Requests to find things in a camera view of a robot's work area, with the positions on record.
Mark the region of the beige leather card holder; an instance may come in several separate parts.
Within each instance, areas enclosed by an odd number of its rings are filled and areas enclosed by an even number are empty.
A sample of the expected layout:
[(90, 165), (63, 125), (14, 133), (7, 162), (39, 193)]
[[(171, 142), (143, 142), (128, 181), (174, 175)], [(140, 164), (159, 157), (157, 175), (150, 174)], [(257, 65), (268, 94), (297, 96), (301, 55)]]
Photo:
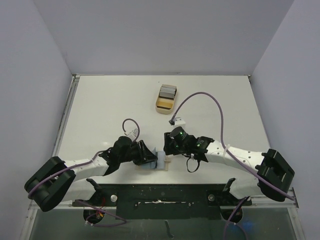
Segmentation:
[(156, 155), (157, 160), (136, 166), (135, 169), (137, 171), (151, 171), (151, 172), (168, 171), (171, 160), (169, 159), (168, 156), (166, 156), (165, 152), (157, 148), (154, 148), (151, 152), (154, 155)]

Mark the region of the stack of credit cards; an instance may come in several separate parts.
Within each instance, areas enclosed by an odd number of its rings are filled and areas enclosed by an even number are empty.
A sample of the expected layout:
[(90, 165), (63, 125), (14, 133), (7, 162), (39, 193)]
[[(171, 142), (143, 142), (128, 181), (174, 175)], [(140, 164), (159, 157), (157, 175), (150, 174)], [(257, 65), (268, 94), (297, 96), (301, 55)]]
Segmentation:
[(163, 84), (159, 90), (159, 96), (165, 99), (174, 99), (176, 97), (177, 87), (173, 85)]

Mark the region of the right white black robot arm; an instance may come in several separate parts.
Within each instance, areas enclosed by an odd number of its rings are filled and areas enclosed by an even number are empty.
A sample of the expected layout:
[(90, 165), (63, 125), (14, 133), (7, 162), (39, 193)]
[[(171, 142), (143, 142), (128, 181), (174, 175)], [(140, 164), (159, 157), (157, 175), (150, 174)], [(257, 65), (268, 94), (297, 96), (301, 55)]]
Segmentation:
[(227, 182), (222, 192), (227, 204), (233, 205), (240, 199), (258, 195), (277, 202), (294, 200), (288, 191), (295, 171), (277, 150), (257, 152), (226, 146), (206, 136), (190, 135), (181, 126), (164, 133), (163, 150), (167, 156), (183, 155), (198, 163), (223, 164), (252, 174), (251, 180), (232, 177)]

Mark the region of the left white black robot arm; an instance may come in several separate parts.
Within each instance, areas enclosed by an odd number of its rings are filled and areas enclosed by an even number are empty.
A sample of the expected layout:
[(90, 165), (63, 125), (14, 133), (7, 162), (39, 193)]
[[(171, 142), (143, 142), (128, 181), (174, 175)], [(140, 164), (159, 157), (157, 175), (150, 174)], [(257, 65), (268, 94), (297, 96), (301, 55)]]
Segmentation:
[(43, 212), (54, 209), (64, 201), (85, 200), (95, 206), (102, 193), (89, 179), (107, 176), (117, 171), (122, 163), (136, 166), (158, 160), (156, 152), (149, 150), (143, 140), (132, 141), (121, 136), (106, 150), (99, 150), (91, 159), (62, 160), (53, 156), (37, 170), (24, 185), (28, 198)]

